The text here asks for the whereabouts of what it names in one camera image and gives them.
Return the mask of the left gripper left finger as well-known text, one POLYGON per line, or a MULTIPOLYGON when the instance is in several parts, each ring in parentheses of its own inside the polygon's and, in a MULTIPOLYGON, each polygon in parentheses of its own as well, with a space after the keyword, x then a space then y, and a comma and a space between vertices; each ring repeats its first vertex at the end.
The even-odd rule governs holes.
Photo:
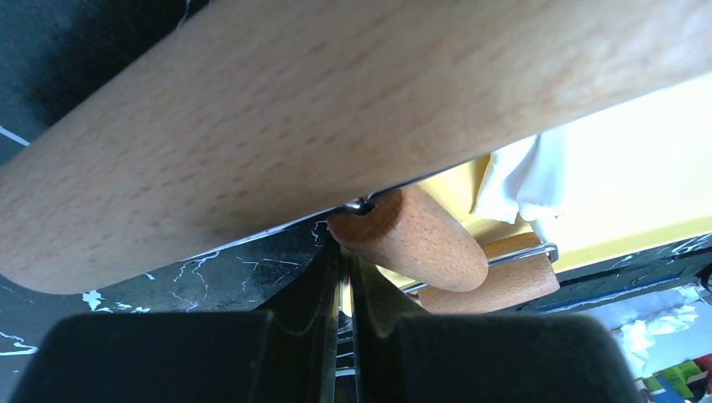
POLYGON ((47 335, 14 402, 330 402, 333 240, 253 311, 76 316, 47 335))

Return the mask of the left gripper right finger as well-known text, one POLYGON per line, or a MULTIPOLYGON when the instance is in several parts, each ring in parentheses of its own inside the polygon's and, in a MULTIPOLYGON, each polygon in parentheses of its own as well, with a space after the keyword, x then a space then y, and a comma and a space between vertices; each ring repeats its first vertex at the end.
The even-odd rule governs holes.
POLYGON ((577 314, 425 311, 348 258, 362 402, 637 402, 610 333, 577 314))

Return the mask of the white dough ball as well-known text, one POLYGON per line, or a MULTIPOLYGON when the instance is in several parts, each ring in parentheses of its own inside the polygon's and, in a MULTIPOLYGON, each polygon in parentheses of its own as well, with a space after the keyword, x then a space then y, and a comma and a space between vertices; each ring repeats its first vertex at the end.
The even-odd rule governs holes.
POLYGON ((568 145, 559 129, 508 144, 489 156, 472 215, 528 222, 544 243, 562 239, 558 215, 567 201, 568 145))

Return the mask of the wooden dough roller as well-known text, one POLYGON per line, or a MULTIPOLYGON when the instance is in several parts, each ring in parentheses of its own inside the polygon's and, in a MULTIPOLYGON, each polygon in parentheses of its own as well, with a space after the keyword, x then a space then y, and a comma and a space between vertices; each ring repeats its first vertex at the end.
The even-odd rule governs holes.
POLYGON ((74 294, 711 69, 708 1, 217 1, 1 170, 1 273, 74 294))

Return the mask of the yellow plastic tray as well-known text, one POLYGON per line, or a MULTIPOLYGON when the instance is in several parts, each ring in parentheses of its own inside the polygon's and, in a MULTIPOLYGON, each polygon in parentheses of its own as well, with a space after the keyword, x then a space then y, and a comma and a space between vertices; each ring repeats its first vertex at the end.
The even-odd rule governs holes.
MULTIPOLYGON (((555 243, 564 272, 711 230, 711 78, 701 76, 558 128, 567 201, 555 243)), ((479 242, 533 232, 471 214, 490 155, 421 183, 479 242)))

